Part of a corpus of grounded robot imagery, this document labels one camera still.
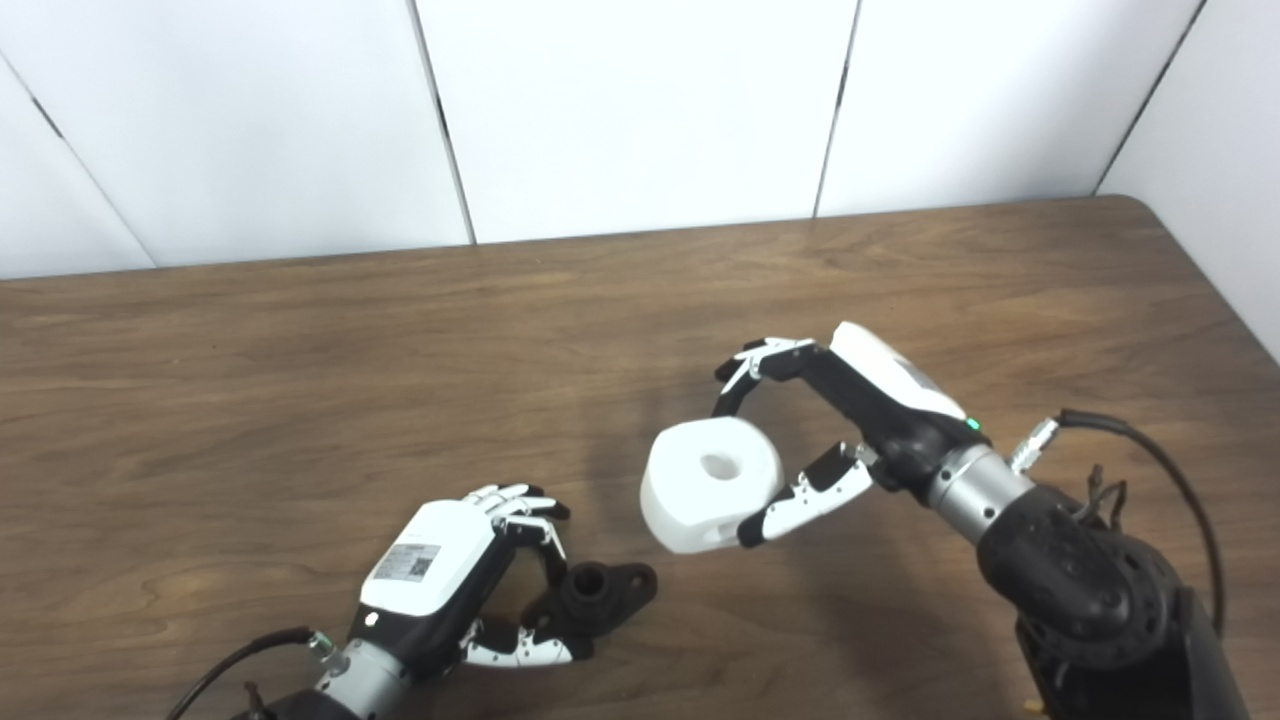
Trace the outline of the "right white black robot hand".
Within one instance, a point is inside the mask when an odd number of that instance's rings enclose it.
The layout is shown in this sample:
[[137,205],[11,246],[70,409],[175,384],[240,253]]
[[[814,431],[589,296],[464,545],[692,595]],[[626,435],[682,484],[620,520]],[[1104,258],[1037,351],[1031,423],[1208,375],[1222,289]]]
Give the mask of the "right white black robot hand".
[[860,434],[806,465],[767,505],[739,523],[737,542],[754,548],[842,507],[870,487],[908,491],[923,501],[945,464],[989,446],[979,424],[933,380],[865,327],[841,323],[828,345],[765,337],[721,364],[712,416],[737,416],[763,380],[806,383]]

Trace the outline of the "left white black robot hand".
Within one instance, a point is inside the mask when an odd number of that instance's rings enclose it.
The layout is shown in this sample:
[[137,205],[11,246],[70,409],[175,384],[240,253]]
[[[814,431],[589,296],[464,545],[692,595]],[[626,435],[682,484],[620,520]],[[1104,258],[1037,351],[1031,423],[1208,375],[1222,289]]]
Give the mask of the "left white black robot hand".
[[424,503],[364,580],[349,642],[387,652],[416,683],[461,664],[540,667],[591,659],[590,641],[483,616],[521,548],[539,555],[548,589],[559,585],[568,564],[556,521],[568,518],[561,501],[525,483]]

